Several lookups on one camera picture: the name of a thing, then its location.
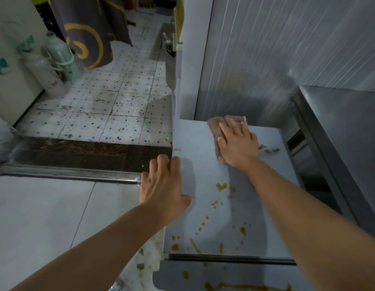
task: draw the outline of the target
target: person's left hand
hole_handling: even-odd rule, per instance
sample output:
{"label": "person's left hand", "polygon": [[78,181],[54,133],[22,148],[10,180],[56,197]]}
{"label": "person's left hand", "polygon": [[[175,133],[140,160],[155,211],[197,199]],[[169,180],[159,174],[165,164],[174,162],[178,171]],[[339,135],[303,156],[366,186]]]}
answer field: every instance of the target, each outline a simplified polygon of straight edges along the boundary
{"label": "person's left hand", "polygon": [[182,195],[179,157],[159,155],[150,161],[150,173],[142,173],[140,204],[159,215],[163,226],[176,220],[193,197]]}

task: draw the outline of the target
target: brown cloth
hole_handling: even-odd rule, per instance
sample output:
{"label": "brown cloth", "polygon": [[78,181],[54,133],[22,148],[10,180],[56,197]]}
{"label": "brown cloth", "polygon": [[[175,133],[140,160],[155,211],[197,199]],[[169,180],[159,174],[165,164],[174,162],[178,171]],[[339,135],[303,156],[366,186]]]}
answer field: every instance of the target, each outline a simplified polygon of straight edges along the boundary
{"label": "brown cloth", "polygon": [[[235,122],[245,122],[247,123],[247,118],[245,116],[234,116],[234,115],[226,115],[225,117],[217,116],[213,117],[208,120],[208,126],[210,128],[210,131],[213,134],[214,137],[214,147],[216,149],[216,156],[217,159],[223,163],[226,163],[224,158],[221,155],[220,148],[217,143],[217,138],[218,137],[223,137],[225,141],[227,138],[225,137],[224,133],[222,132],[220,126],[218,125],[220,122],[226,124],[228,128],[230,128],[233,131],[232,124],[230,122],[230,119],[233,119]],[[266,153],[275,153],[278,152],[280,149],[268,149],[267,146],[265,145],[260,145],[259,146],[259,153],[266,152]]]}
{"label": "brown cloth", "polygon": [[122,0],[49,0],[66,43],[87,69],[113,59],[110,41],[130,46]]}

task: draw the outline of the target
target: hand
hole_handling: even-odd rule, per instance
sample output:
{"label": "hand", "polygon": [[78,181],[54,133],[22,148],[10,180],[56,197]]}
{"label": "hand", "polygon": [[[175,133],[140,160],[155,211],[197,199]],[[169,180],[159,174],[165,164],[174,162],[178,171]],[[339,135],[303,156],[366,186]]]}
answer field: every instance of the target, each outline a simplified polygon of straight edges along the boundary
{"label": "hand", "polygon": [[217,143],[224,160],[231,166],[239,170],[247,171],[249,166],[258,157],[259,142],[256,134],[249,131],[244,122],[232,123],[233,132],[224,123],[220,122],[219,126],[227,140],[223,137],[217,138]]}
{"label": "hand", "polygon": [[140,204],[160,217],[162,227],[176,220],[193,197],[182,195],[179,157],[159,155],[150,161],[150,173],[142,173]]}

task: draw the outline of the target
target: tiled floor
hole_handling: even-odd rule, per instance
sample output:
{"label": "tiled floor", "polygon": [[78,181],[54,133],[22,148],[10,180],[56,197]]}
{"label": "tiled floor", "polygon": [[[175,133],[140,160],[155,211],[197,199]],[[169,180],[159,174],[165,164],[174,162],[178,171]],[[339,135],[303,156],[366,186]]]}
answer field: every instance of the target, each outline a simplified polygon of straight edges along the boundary
{"label": "tiled floor", "polygon": [[85,71],[59,99],[42,97],[16,129],[27,136],[171,146],[171,89],[161,51],[164,15],[132,14],[133,48],[112,42],[113,61]]}

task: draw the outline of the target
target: cleaning cloth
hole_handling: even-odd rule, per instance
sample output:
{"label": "cleaning cloth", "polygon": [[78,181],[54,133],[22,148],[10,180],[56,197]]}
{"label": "cleaning cloth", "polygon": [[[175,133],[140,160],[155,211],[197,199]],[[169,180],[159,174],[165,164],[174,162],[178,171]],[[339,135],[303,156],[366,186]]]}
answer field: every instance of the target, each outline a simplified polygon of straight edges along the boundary
{"label": "cleaning cloth", "polygon": [[[216,150],[217,159],[219,161],[223,162],[223,163],[226,163],[226,161],[224,160],[224,158],[221,155],[221,151],[220,151],[220,148],[219,148],[218,143],[217,143],[217,138],[223,137],[225,139],[225,141],[227,140],[227,138],[225,137],[224,133],[222,132],[222,130],[221,130],[221,128],[218,124],[220,122],[222,122],[228,128],[230,128],[233,131],[233,127],[232,127],[232,124],[230,122],[230,119],[233,119],[235,122],[244,122],[244,123],[247,124],[247,118],[245,116],[233,116],[233,115],[227,115],[225,117],[217,116],[217,117],[213,117],[213,118],[208,120],[208,126],[210,128],[210,131],[213,134],[213,137],[214,137],[214,147],[215,147],[215,150]],[[263,153],[263,152],[265,152],[265,153],[275,153],[275,152],[279,151],[279,149],[269,149],[265,145],[260,145],[258,150],[259,150],[259,153]]]}

